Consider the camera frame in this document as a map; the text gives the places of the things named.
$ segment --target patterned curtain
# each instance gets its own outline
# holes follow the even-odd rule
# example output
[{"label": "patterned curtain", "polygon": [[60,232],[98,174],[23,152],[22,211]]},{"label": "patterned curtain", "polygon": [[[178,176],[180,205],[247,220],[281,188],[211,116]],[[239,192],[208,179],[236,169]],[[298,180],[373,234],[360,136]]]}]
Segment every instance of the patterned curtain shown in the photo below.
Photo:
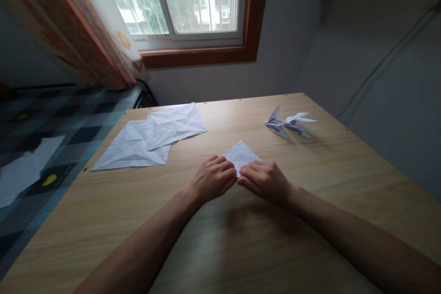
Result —
[{"label": "patterned curtain", "polygon": [[148,79],[114,0],[0,0],[0,6],[76,84],[120,90]]}]

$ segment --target creased paper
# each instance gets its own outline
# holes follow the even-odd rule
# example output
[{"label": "creased paper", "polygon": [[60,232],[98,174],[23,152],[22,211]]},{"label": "creased paper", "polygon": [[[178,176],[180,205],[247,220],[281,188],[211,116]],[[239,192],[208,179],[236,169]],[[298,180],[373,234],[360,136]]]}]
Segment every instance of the creased paper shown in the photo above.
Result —
[{"label": "creased paper", "polygon": [[207,131],[194,102],[150,113],[147,117],[146,148],[158,148]]},{"label": "creased paper", "polygon": [[242,168],[242,166],[253,162],[254,160],[261,161],[259,156],[254,154],[254,152],[247,145],[245,145],[243,141],[239,141],[237,145],[226,152],[224,156],[228,161],[234,164],[238,177],[240,177],[239,170]]},{"label": "creased paper", "polygon": [[165,165],[171,144],[148,150],[145,138],[146,130],[146,120],[127,122],[92,168],[92,171]]}]

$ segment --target gray wall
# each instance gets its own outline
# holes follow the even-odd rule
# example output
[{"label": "gray wall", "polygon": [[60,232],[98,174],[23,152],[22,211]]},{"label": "gray wall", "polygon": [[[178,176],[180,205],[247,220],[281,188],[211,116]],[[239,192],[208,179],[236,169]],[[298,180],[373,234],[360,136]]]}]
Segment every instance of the gray wall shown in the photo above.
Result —
[{"label": "gray wall", "polygon": [[0,82],[12,88],[71,82],[2,10],[0,27]]},{"label": "gray wall", "polygon": [[266,0],[256,63],[150,71],[162,105],[292,91],[320,24],[320,0]]},{"label": "gray wall", "polygon": [[[294,91],[336,116],[429,0],[334,0]],[[441,201],[441,15],[366,86],[341,121]]]}]

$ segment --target checkered bedsheet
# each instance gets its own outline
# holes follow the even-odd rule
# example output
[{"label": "checkered bedsheet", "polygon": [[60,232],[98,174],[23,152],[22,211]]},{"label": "checkered bedsheet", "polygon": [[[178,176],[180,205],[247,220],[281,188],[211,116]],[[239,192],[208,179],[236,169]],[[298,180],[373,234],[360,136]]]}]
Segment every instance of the checkered bedsheet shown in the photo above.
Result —
[{"label": "checkered bedsheet", "polygon": [[140,92],[72,86],[0,103],[0,166],[33,151],[41,138],[66,136],[41,179],[0,208],[0,279]]}]

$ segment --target forearm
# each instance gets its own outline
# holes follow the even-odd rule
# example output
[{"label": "forearm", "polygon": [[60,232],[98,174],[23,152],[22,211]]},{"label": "forearm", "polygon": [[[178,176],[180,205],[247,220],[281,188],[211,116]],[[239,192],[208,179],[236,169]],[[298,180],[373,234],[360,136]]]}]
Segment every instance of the forearm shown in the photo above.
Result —
[{"label": "forearm", "polygon": [[117,247],[76,293],[145,293],[176,239],[201,203],[181,189],[152,218]]},{"label": "forearm", "polygon": [[387,293],[439,293],[440,267],[401,240],[298,187],[286,207]]}]

